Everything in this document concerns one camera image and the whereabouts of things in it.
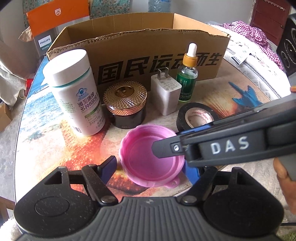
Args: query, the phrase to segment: orange box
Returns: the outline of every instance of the orange box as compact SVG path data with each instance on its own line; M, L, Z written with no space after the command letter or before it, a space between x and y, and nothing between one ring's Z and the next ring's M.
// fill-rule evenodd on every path
M88 0L54 0L27 12L33 37L87 16L89 16Z
M40 59L64 27L89 20L88 0L54 0L27 12Z

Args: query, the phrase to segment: red object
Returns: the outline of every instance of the red object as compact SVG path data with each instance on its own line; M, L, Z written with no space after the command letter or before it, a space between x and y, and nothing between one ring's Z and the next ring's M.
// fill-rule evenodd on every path
M269 57L269 59L275 62L281 70L284 69L283 65L281 64L281 61L279 60L278 55L271 50L267 37L261 29L251 27L243 21L225 23L223 24L223 27L230 29L233 32L236 32L242 36L245 36L246 38L256 43L263 51L263 53L265 53Z
M33 83L34 79L27 79L27 86L26 86L26 90L25 90L25 96L28 96L29 90L31 88L31 85Z

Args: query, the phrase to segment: pink bowl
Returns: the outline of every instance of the pink bowl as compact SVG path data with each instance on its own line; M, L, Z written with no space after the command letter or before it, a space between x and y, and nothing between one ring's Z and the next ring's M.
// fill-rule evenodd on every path
M180 179L177 175L184 165L184 156L157 158L151 150L154 141L175 135L166 127L152 124L130 130L119 149L121 165L127 176L143 187L178 186Z

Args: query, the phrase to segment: white cloth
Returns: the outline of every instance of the white cloth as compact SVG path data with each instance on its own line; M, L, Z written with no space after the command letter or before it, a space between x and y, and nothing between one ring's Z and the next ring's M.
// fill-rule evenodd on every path
M19 91L26 89L28 75L15 52L0 41L0 99L12 107Z
M14 217L8 219L0 227L1 241L15 241L21 236L21 232L17 227Z
M212 26L231 36L224 59L244 73L271 100L291 93L286 74L254 42L229 29L217 25ZM251 54L242 64L237 65L232 57L242 49L248 50Z

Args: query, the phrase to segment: white bedding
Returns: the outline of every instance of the white bedding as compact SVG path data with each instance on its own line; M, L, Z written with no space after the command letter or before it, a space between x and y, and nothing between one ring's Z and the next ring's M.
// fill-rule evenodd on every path
M211 26L231 35L224 59L244 73L271 100L291 93L286 74L255 43L229 29L217 25ZM242 49L248 49L251 54L238 65L232 57Z

